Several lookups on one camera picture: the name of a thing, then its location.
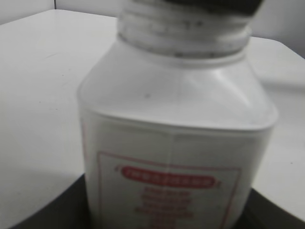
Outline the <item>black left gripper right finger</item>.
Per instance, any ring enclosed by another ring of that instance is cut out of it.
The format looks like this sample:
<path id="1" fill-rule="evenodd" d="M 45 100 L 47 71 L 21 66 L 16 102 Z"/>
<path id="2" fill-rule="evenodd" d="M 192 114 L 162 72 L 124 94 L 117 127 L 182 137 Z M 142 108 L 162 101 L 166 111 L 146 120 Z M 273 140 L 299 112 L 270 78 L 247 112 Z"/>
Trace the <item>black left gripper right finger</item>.
<path id="1" fill-rule="evenodd" d="M 245 207 L 249 229 L 304 229 L 305 222 L 252 189 Z"/>

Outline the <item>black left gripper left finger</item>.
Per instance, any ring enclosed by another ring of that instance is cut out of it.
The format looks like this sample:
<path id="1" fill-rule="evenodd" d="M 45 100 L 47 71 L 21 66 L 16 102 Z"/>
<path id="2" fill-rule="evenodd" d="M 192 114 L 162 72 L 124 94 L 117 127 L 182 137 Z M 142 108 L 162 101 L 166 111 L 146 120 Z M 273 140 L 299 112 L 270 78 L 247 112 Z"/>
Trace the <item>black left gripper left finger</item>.
<path id="1" fill-rule="evenodd" d="M 90 227 L 84 175 L 28 173 L 7 183 L 7 228 Z"/>

